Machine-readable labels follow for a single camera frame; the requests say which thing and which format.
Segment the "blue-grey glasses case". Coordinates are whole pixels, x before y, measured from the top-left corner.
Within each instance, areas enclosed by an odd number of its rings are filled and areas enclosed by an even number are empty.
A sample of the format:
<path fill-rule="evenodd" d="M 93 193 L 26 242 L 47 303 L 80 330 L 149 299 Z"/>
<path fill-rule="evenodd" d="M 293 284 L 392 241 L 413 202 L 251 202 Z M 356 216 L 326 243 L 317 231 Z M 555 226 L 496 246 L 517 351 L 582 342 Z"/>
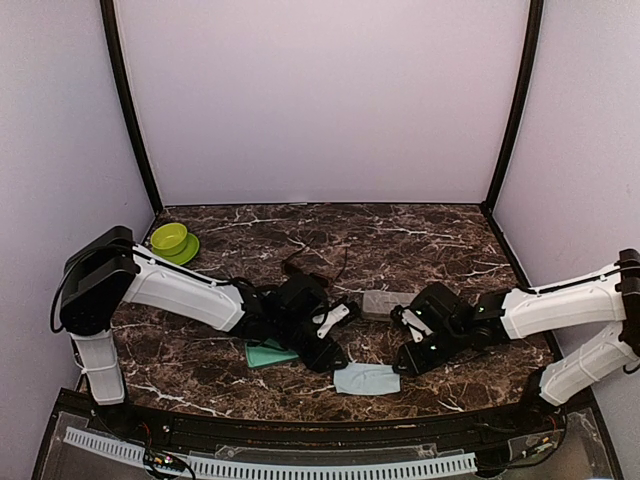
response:
<path fill-rule="evenodd" d="M 250 369 L 283 364 L 299 358 L 296 352 L 285 349 L 272 340 L 264 342 L 247 341 L 245 343 L 245 355 Z"/>

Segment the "beige glasses case teal lining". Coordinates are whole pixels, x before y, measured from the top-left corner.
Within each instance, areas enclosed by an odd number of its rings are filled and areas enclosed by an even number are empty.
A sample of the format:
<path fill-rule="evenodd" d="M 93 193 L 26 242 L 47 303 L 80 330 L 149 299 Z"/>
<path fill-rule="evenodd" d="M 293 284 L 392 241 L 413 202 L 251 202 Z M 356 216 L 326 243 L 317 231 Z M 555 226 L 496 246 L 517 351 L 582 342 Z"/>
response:
<path fill-rule="evenodd" d="M 363 293 L 361 315 L 365 320 L 388 321 L 391 311 L 398 305 L 406 307 L 416 293 L 368 290 Z"/>

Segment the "brown sunglasses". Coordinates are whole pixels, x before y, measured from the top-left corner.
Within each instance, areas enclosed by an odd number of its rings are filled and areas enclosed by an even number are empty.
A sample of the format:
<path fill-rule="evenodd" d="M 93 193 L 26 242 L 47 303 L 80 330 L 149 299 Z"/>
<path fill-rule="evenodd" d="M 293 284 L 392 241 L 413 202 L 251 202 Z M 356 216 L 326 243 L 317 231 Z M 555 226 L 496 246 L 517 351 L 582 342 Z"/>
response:
<path fill-rule="evenodd" d="M 317 282 L 323 289 L 330 290 L 341 279 L 342 275 L 346 270 L 346 267 L 348 265 L 348 248 L 345 247 L 343 249 L 343 260 L 342 260 L 342 265 L 340 267 L 340 270 L 334 276 L 330 277 L 328 274 L 325 274 L 319 271 L 304 270 L 303 268 L 297 266 L 294 262 L 294 259 L 297 256 L 301 255 L 302 253 L 308 251 L 311 248 L 314 241 L 315 241 L 315 238 L 312 237 L 308 242 L 304 243 L 301 248 L 294 251 L 293 253 L 288 255 L 286 258 L 284 258 L 280 262 L 281 272 L 287 278 L 290 278 L 294 275 L 306 275 L 310 277 L 312 280 L 314 280 L 315 282 Z"/>

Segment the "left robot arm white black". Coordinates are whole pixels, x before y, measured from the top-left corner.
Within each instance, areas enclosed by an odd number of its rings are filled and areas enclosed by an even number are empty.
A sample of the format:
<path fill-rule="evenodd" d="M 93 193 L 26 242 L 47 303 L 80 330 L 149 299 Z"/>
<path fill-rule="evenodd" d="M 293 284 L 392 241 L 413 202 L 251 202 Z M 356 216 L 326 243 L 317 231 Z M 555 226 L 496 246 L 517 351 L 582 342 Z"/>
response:
<path fill-rule="evenodd" d="M 256 286 L 233 277 L 214 279 L 173 264 L 134 242 L 115 226 L 65 263 L 50 307 L 50 329 L 66 331 L 79 355 L 101 417 L 120 436 L 141 427 L 140 412 L 126 402 L 111 319 L 121 303 L 155 307 L 196 320 L 235 338 L 272 340 L 295 352 L 307 369 L 343 369 L 347 356 L 324 327 L 352 313 L 330 306 L 325 288 L 304 273 L 280 285 Z"/>

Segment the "light blue cloth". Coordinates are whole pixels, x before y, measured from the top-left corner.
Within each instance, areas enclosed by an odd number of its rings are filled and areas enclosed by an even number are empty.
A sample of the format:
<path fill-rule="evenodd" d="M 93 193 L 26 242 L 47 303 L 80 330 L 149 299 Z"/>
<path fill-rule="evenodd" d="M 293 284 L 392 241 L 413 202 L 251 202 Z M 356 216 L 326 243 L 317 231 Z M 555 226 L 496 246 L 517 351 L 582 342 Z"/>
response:
<path fill-rule="evenodd" d="M 349 363 L 334 372 L 333 383 L 338 393 L 355 396 L 381 396 L 401 391 L 400 375 L 391 365 Z"/>

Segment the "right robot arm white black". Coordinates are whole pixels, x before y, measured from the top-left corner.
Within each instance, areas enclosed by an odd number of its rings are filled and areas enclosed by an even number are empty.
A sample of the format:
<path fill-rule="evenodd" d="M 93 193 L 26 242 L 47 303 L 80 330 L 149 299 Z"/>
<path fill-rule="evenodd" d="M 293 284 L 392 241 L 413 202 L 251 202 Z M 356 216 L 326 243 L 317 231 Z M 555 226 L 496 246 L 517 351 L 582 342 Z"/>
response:
<path fill-rule="evenodd" d="M 578 350 L 536 372 L 528 380 L 524 401 L 510 413 L 521 434 L 534 432 L 581 390 L 639 362 L 639 253 L 620 251 L 618 260 L 598 271 L 556 285 L 490 292 L 471 305 L 446 285 L 435 282 L 407 306 L 396 306 L 391 319 L 406 326 L 392 365 L 395 373 L 416 377 L 459 353 L 481 351 L 540 332 L 587 323 L 605 328 Z"/>

